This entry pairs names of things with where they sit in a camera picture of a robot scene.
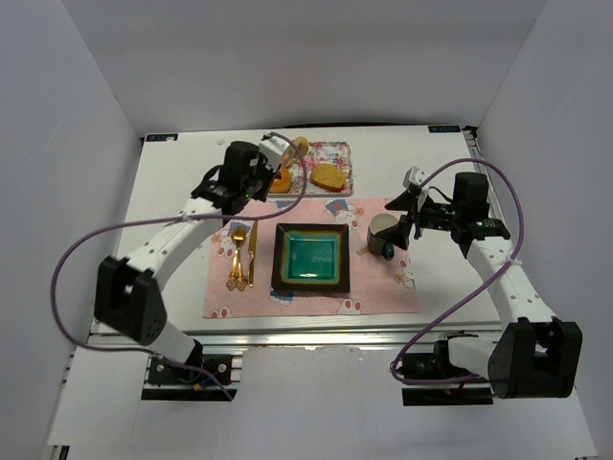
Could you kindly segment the small pale muffin bread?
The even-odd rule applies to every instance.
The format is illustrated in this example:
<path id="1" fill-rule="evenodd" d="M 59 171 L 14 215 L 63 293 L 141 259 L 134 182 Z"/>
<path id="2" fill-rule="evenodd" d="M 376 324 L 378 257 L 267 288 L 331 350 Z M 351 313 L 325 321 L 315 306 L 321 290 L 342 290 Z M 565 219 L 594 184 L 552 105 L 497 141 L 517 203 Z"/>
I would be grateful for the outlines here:
<path id="1" fill-rule="evenodd" d="M 298 148 L 301 155 L 305 156 L 309 150 L 309 142 L 305 137 L 297 137 L 293 140 L 293 143 Z"/>

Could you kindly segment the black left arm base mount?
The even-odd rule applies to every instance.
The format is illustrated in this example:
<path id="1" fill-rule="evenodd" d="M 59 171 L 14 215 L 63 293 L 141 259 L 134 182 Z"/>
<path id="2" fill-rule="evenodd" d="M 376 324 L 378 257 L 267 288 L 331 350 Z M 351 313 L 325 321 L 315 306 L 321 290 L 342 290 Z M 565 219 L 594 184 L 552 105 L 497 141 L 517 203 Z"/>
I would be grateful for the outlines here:
<path id="1" fill-rule="evenodd" d="M 200 367 L 213 375 L 232 398 L 240 382 L 242 358 L 232 355 L 203 355 Z M 171 366 L 162 358 L 148 362 L 141 392 L 142 401 L 228 402 L 223 390 L 202 372 Z"/>

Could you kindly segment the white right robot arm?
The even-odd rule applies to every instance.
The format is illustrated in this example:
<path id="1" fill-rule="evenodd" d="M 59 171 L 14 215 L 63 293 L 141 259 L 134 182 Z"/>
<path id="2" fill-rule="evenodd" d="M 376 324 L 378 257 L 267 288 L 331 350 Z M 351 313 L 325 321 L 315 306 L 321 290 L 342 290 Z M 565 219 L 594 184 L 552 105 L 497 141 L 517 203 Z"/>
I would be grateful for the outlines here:
<path id="1" fill-rule="evenodd" d="M 394 378 L 409 385 L 484 379 L 500 399 L 569 397 L 582 332 L 577 323 L 557 317 L 513 258 L 510 232 L 489 214 L 487 176 L 457 173 L 447 203 L 432 200 L 418 168 L 406 173 L 403 186 L 404 192 L 385 206 L 399 211 L 400 218 L 375 232 L 375 238 L 405 249 L 424 229 L 448 233 L 482 279 L 503 331 L 497 341 L 467 332 L 444 335 L 425 356 L 402 350 L 390 365 Z"/>

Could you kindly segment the speckled bread slice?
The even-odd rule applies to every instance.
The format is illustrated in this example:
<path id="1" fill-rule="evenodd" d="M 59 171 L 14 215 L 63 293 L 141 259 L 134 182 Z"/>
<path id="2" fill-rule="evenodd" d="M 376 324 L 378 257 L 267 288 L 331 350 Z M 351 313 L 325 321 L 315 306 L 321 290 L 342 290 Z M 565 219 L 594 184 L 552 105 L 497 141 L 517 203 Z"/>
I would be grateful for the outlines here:
<path id="1" fill-rule="evenodd" d="M 322 189 L 340 192 L 347 183 L 345 174 L 332 164 L 320 163 L 310 173 L 310 181 Z"/>

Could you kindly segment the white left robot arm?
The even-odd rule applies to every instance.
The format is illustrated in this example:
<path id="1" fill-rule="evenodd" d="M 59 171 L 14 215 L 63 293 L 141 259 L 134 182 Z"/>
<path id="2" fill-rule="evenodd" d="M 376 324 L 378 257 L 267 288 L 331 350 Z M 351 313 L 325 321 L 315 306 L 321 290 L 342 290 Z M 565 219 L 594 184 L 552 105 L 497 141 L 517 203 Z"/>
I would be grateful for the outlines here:
<path id="1" fill-rule="evenodd" d="M 158 356 L 198 366 L 202 346 L 168 319 L 162 291 L 175 270 L 251 199 L 264 201 L 287 142 L 264 137 L 255 145 L 234 141 L 222 164 L 211 168 L 178 213 L 142 246 L 98 269 L 95 318 Z"/>

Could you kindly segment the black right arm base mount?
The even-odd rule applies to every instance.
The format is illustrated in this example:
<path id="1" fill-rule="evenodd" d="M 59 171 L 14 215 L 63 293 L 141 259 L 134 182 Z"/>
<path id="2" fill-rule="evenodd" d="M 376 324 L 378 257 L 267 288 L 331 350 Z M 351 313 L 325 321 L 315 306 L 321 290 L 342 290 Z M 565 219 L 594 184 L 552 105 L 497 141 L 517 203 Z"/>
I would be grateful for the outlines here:
<path id="1" fill-rule="evenodd" d="M 405 407 L 491 405 L 494 396 L 488 380 L 454 366 L 449 359 L 452 339 L 478 339 L 478 335 L 459 331 L 441 335 L 433 344 L 433 351 L 417 353 L 405 351 L 391 369 L 402 380 L 415 380 L 401 389 Z"/>

